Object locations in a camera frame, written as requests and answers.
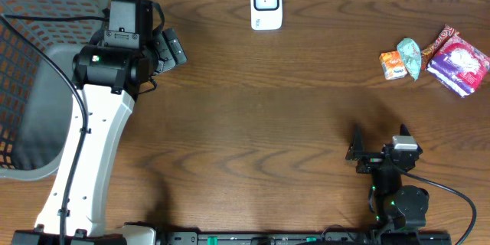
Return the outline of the small orange snack packet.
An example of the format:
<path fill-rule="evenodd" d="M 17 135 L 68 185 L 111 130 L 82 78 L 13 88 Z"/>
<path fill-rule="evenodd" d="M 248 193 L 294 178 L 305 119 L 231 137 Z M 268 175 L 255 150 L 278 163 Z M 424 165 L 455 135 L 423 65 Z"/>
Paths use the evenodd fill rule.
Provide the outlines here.
<path fill-rule="evenodd" d="M 382 53 L 379 60 L 386 80 L 400 79 L 408 74 L 398 51 Z"/>

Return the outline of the teal snack packet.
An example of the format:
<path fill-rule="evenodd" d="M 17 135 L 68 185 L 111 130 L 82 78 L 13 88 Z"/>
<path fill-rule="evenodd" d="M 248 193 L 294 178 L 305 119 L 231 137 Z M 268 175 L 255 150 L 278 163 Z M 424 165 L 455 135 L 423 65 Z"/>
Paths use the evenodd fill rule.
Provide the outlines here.
<path fill-rule="evenodd" d="M 418 80 L 422 67 L 422 54 L 418 44 L 411 38 L 404 38 L 397 45 L 397 51 L 408 74 Z"/>

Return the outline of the red purple snack bag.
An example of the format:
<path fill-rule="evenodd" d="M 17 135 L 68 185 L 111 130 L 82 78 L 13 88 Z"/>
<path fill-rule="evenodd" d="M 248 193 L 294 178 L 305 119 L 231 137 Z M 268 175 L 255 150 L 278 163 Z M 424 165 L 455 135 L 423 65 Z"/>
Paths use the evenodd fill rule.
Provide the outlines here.
<path fill-rule="evenodd" d="M 460 97 L 474 93 L 488 70 L 489 57 L 457 35 L 444 43 L 426 67 Z"/>

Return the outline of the red orange patterned snack packet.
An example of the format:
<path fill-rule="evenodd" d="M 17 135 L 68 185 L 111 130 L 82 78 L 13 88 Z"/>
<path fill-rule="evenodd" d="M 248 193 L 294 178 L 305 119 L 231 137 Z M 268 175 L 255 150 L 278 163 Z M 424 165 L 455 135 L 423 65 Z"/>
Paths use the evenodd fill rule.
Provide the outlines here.
<path fill-rule="evenodd" d="M 446 24 L 436 40 L 421 51 L 422 70 L 426 69 L 428 63 L 432 60 L 437 51 L 454 35 L 459 35 L 459 31 Z"/>

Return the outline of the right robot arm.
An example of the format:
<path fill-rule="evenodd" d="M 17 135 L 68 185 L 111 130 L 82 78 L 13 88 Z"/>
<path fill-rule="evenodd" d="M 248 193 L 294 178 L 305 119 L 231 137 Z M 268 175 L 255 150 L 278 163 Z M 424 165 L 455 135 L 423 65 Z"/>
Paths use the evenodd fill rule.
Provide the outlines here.
<path fill-rule="evenodd" d="M 429 207 L 428 191 L 414 185 L 404 185 L 402 174 L 415 168 L 423 150 L 405 125 L 378 152 L 365 149 L 361 129 L 357 126 L 345 158 L 356 161 L 358 174 L 369 174 L 372 186 L 368 206 L 376 217 L 369 230 L 371 244 L 421 244 L 419 229 L 426 226 Z"/>

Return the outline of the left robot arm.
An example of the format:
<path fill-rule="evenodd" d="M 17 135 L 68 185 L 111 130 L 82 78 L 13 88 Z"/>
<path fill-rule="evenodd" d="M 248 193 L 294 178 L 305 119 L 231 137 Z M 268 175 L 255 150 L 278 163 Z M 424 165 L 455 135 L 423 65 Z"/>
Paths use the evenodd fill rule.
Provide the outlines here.
<path fill-rule="evenodd" d="M 73 96 L 67 140 L 51 193 L 32 230 L 15 244 L 154 244 L 143 223 L 106 230 L 110 176 L 141 85 L 187 58 L 174 30 L 154 24 L 162 8 L 150 0 L 111 0 L 107 27 L 73 58 L 64 82 Z"/>

